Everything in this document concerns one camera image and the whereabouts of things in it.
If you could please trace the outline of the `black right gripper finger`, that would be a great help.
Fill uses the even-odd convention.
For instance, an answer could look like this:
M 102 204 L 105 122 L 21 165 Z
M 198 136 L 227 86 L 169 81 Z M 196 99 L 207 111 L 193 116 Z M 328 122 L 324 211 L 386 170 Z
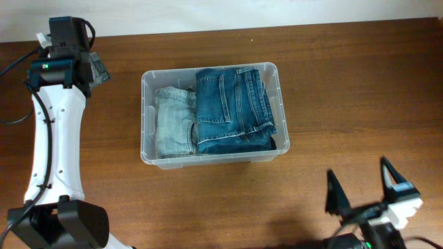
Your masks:
M 332 169 L 327 170 L 325 211 L 342 218 L 349 217 L 352 212 L 350 202 Z
M 380 158 L 380 166 L 383 202 L 399 203 L 420 197 L 418 189 L 407 181 L 385 156 Z

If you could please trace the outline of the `light blue jeans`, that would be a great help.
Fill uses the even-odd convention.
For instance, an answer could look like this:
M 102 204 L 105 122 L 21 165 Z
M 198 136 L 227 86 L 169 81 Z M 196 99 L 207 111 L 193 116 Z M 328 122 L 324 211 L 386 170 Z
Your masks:
M 197 152 L 196 93 L 172 86 L 157 89 L 156 150 L 159 158 L 194 156 Z

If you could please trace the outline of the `dark blue jeans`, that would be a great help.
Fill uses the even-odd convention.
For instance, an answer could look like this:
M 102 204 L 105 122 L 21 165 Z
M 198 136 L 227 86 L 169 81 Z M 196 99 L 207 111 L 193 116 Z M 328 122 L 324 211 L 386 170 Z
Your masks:
M 196 80 L 200 153 L 271 151 L 270 137 L 277 130 L 257 68 L 207 68 Z

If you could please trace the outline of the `black garment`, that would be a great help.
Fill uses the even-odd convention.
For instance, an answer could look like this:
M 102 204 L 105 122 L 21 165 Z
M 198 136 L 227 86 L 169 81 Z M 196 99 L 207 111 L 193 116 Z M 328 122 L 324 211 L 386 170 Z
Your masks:
M 277 149 L 275 140 L 274 140 L 274 138 L 272 136 L 270 137 L 270 144 L 271 144 L 271 150 L 276 150 Z

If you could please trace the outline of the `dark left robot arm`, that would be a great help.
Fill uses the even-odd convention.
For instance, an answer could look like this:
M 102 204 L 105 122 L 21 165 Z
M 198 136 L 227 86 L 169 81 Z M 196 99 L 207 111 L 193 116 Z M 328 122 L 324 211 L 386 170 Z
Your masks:
M 91 89 L 109 79 L 92 51 L 96 32 L 79 17 L 53 17 L 49 27 L 24 80 L 35 117 L 32 175 L 5 233 L 30 248 L 122 248 L 105 209 L 85 201 L 80 177 L 82 115 Z

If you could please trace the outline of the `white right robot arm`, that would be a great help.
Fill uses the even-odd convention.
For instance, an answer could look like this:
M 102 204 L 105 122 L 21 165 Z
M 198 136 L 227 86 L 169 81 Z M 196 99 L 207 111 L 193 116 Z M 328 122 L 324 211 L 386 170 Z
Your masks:
M 405 248 L 400 231 L 421 208 L 418 189 L 382 156 L 383 198 L 352 207 L 332 170 L 327 171 L 325 211 L 341 218 L 340 228 L 323 241 L 326 248 Z

